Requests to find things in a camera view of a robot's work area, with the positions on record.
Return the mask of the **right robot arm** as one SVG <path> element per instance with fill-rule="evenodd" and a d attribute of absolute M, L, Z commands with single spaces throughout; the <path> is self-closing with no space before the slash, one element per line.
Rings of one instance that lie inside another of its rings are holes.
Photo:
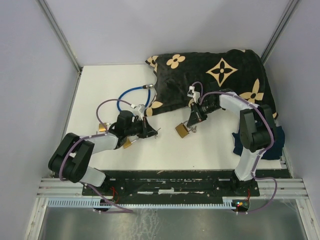
<path fill-rule="evenodd" d="M 263 153 L 276 140 L 276 125 L 270 106 L 251 103 L 233 91 L 213 91 L 201 96 L 194 86 L 189 87 L 187 96 L 193 99 L 187 128 L 205 121 L 208 114 L 218 109 L 228 110 L 239 118 L 239 136 L 243 150 L 229 189 L 236 196 L 242 195 L 248 189 L 247 182 L 255 177 Z"/>

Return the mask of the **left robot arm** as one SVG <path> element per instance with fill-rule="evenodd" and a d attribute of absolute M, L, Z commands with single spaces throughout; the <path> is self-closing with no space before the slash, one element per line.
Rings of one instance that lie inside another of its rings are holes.
<path fill-rule="evenodd" d="M 131 136 L 146 139 L 157 134 L 145 116 L 135 116 L 131 111 L 123 110 L 104 133 L 84 137 L 67 133 L 50 158 L 48 168 L 63 180 L 92 185 L 99 195 L 106 195 L 111 183 L 106 180 L 104 172 L 89 166 L 92 155 L 117 150 Z"/>

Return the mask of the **brass padlock with key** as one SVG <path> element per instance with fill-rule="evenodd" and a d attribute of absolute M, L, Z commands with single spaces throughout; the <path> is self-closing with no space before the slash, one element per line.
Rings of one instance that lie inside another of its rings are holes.
<path fill-rule="evenodd" d="M 187 123 L 188 121 L 186 120 L 184 122 L 181 122 L 175 127 L 175 131 L 182 139 L 185 138 L 187 135 L 190 134 L 190 132 L 194 130 L 192 126 L 188 127 Z"/>

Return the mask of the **large brass padlock with keys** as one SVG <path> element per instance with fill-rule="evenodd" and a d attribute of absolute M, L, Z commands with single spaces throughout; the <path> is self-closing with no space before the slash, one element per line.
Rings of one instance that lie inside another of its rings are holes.
<path fill-rule="evenodd" d="M 126 149 L 126 148 L 130 147 L 136 141 L 137 141 L 137 139 L 130 140 L 129 138 L 127 138 L 126 142 L 123 144 L 123 148 Z"/>

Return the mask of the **small brass padlock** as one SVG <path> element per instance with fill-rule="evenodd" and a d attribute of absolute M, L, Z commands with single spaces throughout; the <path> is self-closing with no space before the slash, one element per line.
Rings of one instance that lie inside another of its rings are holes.
<path fill-rule="evenodd" d="M 106 122 L 100 123 L 98 125 L 98 132 L 106 132 L 109 129 L 110 125 L 111 125 L 110 123 L 106 123 Z"/>

